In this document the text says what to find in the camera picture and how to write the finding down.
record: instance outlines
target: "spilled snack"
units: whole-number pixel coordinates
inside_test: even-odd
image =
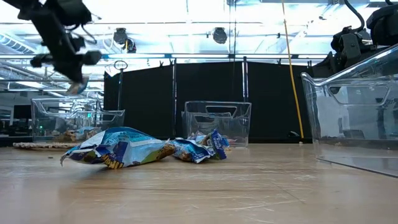
[[[132,128],[110,128],[94,135],[61,157],[84,164],[105,164],[111,169],[154,162],[175,153],[175,146]]]
[[[78,130],[66,130],[63,134],[54,137],[56,142],[78,142],[86,141],[100,132],[100,128],[83,127]]]

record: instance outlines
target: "bin handle cutout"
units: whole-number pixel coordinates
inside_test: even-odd
[[[214,118],[208,116],[208,115],[194,115],[195,121],[200,124],[200,123],[213,123]]]
[[[72,103],[71,109],[69,110],[69,112],[67,113],[54,113],[51,111],[48,111],[45,109],[45,105],[47,104],[51,104],[51,103]],[[95,109],[93,111],[87,111],[87,112],[91,112],[91,113],[95,113],[95,112],[105,112],[102,108],[101,108],[101,103],[99,100],[96,100],[96,106]],[[37,105],[37,108],[44,114],[47,115],[57,115],[57,116],[72,116],[74,115],[76,112],[72,112],[75,108],[76,108],[76,101],[74,99],[70,99],[70,100],[48,100],[48,101],[39,101],[39,105]]]
[[[109,118],[112,116],[112,119],[103,119],[103,121],[105,122],[113,122],[117,116],[119,116],[120,114],[112,114],[112,113],[100,113],[100,114],[96,114],[96,115],[101,115],[102,117],[104,116],[109,116]]]
[[[385,92],[383,92],[383,96],[380,96],[378,98],[381,98],[381,101],[375,101],[374,103],[348,103],[348,102],[343,102],[341,100],[339,100],[336,97],[336,94],[341,91],[341,88],[343,87],[350,87],[351,89],[358,89],[360,90],[361,88],[370,88],[373,87],[374,89],[384,89]],[[325,86],[326,91],[329,93],[330,96],[332,96],[335,101],[339,104],[339,105],[345,105],[345,106],[382,106],[386,100],[388,95],[390,94],[390,88],[387,85],[375,85],[375,86],[369,86],[369,85],[329,85],[329,86]]]
[[[209,117],[213,117],[213,118],[221,118],[221,119],[225,119],[225,118],[234,118],[236,115],[238,108],[236,106],[223,106],[223,105],[208,105],[206,106],[206,112],[209,114]],[[215,116],[215,115],[211,115],[211,114],[215,114],[215,113],[229,113],[230,116]]]

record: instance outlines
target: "black curtain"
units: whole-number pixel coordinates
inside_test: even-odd
[[[304,138],[311,138],[307,106],[300,73],[306,67],[294,66],[295,86],[300,105]],[[288,65],[248,62],[249,102],[252,103],[251,142],[302,141],[299,119]]]
[[[120,74],[106,77],[104,108],[116,110]],[[124,72],[121,109],[124,125],[155,138],[174,138],[173,66]]]
[[[243,101],[242,62],[177,64],[176,135],[186,101]]]

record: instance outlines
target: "clear plastic bin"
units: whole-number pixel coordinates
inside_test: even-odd
[[[330,78],[302,78],[317,157],[398,176],[398,45]]]
[[[94,99],[33,99],[31,103],[33,142],[85,141],[124,122],[124,110],[104,111]]]
[[[197,131],[208,134],[217,129],[232,147],[249,143],[251,103],[188,101],[183,114],[184,137]]]

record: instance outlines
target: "blue snack bag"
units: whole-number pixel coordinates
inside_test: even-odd
[[[196,133],[187,140],[176,139],[171,143],[176,147],[173,156],[194,163],[200,163],[205,159],[226,159],[224,148],[229,147],[228,140],[216,129],[207,135]]]
[[[158,161],[175,152],[175,146],[132,128],[110,128],[67,151],[69,158],[85,164],[105,164],[111,169]]]

